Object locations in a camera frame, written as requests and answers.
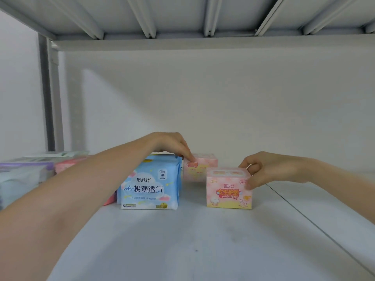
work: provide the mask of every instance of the black line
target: black line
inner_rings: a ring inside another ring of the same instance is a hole
[[[272,189],[278,196],[283,198],[286,203],[288,203],[290,206],[292,206],[299,214],[301,214],[303,217],[305,217],[311,224],[313,224],[319,231],[321,231],[327,238],[329,238],[331,241],[333,241],[339,248],[341,248],[347,255],[349,255],[355,262],[357,262],[360,266],[362,266],[369,274],[371,274],[373,277],[375,277],[375,274],[361,261],[359,261],[354,255],[352,255],[349,251],[347,251],[342,245],[340,245],[337,241],[335,241],[330,235],[328,235],[321,227],[319,227],[317,224],[315,224],[312,220],[310,220],[305,214],[303,214],[301,211],[299,211],[296,207],[294,207],[288,200],[286,200],[284,197],[282,197],[275,189],[270,187],[268,184],[266,184],[270,189]]]
[[[42,91],[44,102],[44,117],[46,123],[46,135],[48,151],[56,151],[55,133],[53,127],[53,110],[52,110],[52,95],[51,86],[49,82],[49,61],[48,61],[48,47],[47,38],[38,34],[39,40],[39,58],[40,58],[40,72],[42,75]]]

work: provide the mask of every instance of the hand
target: hand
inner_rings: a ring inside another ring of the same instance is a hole
[[[185,157],[189,161],[195,161],[194,156],[182,137],[178,132],[175,133],[165,133],[165,132],[155,132],[149,134],[149,136],[156,137],[156,146],[154,152],[164,152],[173,153],[180,157]]]
[[[254,189],[271,181],[307,182],[304,170],[308,160],[303,157],[259,152],[246,157],[239,167],[248,167],[252,177],[247,182],[246,189]]]

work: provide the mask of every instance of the pink box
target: pink box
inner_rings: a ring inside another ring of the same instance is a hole
[[[218,167],[218,159],[214,154],[193,154],[196,161],[184,160],[183,178],[186,181],[205,182],[206,169]]]
[[[56,173],[60,173],[63,170],[66,170],[67,168],[70,168],[71,166],[73,166],[73,165],[75,165],[75,164],[77,164],[80,161],[83,161],[85,159],[87,159],[87,157],[80,157],[80,158],[70,159],[70,160],[66,160],[66,161],[62,161],[60,163],[57,163],[55,165]],[[116,192],[113,195],[111,195],[111,197],[103,204],[103,206],[111,204],[115,201],[117,201]]]
[[[207,207],[251,209],[250,174],[243,168],[207,169]]]

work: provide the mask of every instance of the person's right hand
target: person's right hand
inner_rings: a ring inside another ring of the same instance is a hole
[[[239,167],[248,167],[252,175],[246,189],[254,189],[271,181],[307,182],[307,158],[259,152],[246,157]]]

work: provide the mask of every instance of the upper shelf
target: upper shelf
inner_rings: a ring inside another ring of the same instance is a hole
[[[375,0],[0,0],[52,40],[375,31]]]

